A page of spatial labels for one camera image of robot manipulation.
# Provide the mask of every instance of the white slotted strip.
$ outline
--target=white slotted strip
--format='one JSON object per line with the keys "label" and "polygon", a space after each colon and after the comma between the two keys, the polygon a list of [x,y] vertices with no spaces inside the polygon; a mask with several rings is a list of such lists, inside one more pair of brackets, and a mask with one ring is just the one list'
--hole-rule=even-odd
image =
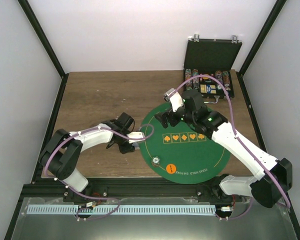
{"label": "white slotted strip", "polygon": [[[73,215],[78,211],[79,205],[44,205],[29,204],[27,214],[34,215]],[[91,209],[85,209],[79,214],[104,215],[113,209],[115,205],[99,205]],[[200,215],[214,216],[214,205],[121,205],[113,215]]]}

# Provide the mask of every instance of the metal latch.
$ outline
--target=metal latch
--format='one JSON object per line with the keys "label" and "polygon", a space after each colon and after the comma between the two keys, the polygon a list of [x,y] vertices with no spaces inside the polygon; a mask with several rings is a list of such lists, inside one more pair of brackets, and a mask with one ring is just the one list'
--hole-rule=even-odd
{"label": "metal latch", "polygon": [[237,44],[238,43],[238,35],[232,35],[232,41],[231,43]]}
{"label": "metal latch", "polygon": [[194,36],[193,36],[193,41],[194,42],[199,42],[199,39],[200,39],[199,33],[195,33]]}

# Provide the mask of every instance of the gray floor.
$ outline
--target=gray floor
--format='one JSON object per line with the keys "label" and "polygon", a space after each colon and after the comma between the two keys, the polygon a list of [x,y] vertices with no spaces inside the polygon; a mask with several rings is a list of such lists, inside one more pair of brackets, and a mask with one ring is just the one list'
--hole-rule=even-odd
{"label": "gray floor", "polygon": [[[145,201],[134,199],[130,202],[144,204]],[[246,204],[237,203],[236,215],[244,211],[246,207]],[[166,215],[117,215],[100,220],[77,222],[73,215],[20,214],[13,239],[294,240],[297,238],[286,210],[279,206],[268,209],[254,203],[247,215],[228,222],[220,222],[214,216]]]}

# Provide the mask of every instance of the poker table mat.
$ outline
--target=poker table mat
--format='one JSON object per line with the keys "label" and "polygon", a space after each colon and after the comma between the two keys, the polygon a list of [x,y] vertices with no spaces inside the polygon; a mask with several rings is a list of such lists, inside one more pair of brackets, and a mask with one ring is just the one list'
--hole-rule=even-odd
{"label": "poker table mat", "polygon": [[[168,102],[159,105],[142,122],[154,126],[153,135],[139,144],[147,165],[163,178],[179,184],[202,183],[217,176],[227,165],[230,152],[203,134],[193,132],[184,122],[163,128],[155,114],[169,107]],[[152,129],[146,126],[142,131],[147,136]],[[160,159],[159,166],[152,165],[154,157]]]}

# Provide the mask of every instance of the black case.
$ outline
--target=black case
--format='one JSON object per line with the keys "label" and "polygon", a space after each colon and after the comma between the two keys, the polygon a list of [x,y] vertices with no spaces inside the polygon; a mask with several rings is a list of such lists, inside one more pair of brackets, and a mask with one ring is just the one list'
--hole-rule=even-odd
{"label": "black case", "polygon": [[[228,91],[231,98],[235,97],[230,70],[238,52],[242,46],[242,42],[237,40],[226,39],[189,39],[186,47],[183,80],[185,80],[186,69],[198,69],[199,74],[215,74],[216,71],[228,71],[230,78],[230,88]],[[223,90],[216,90],[214,93],[201,93],[204,98],[221,98],[225,97]]]}

